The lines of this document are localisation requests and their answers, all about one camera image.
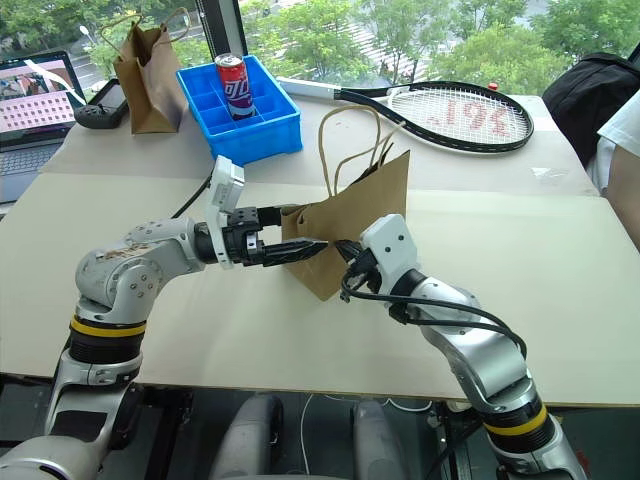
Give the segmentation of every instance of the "white shirt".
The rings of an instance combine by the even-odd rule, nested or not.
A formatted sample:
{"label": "white shirt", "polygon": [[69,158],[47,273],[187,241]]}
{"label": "white shirt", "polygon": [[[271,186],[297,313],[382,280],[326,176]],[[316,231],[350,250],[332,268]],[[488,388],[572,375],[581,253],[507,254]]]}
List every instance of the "white shirt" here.
{"label": "white shirt", "polygon": [[600,192],[609,184],[609,169],[616,145],[640,157],[640,90],[605,123],[598,134],[598,150],[587,166],[591,181]]}

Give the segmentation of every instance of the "tennis racket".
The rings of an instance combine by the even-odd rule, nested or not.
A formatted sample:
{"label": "tennis racket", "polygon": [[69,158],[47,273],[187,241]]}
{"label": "tennis racket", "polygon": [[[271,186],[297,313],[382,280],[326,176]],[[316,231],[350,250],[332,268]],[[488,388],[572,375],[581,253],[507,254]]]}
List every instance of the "tennis racket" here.
{"label": "tennis racket", "polygon": [[[516,101],[488,88],[462,82],[419,82],[385,88],[337,85],[278,78],[291,94],[369,105],[414,135],[468,152],[509,152],[524,146],[533,122]],[[386,97],[386,105],[374,100]]]}

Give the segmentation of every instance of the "racket strings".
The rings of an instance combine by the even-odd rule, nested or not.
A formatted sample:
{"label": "racket strings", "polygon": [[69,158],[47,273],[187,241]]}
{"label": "racket strings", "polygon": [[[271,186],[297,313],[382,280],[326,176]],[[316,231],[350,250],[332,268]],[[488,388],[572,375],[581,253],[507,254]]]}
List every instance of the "racket strings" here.
{"label": "racket strings", "polygon": [[522,140],[529,133],[519,109],[461,88],[398,93],[389,98],[389,107],[426,130],[467,142],[504,144]]}

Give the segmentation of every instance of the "laptop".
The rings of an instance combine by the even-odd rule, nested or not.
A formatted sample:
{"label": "laptop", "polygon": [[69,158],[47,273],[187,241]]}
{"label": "laptop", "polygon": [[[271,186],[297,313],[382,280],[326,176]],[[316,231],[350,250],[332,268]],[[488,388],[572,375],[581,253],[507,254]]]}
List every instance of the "laptop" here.
{"label": "laptop", "polygon": [[85,103],[66,52],[0,62],[0,203],[29,187]]}

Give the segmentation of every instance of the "person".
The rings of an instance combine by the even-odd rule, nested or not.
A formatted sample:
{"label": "person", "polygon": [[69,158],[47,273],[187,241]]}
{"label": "person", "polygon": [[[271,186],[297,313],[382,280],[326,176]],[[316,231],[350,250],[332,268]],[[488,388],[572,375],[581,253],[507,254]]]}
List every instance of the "person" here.
{"label": "person", "polygon": [[[616,215],[640,251],[640,90],[598,134],[592,178],[604,190]],[[606,189],[602,180],[608,179]]]}

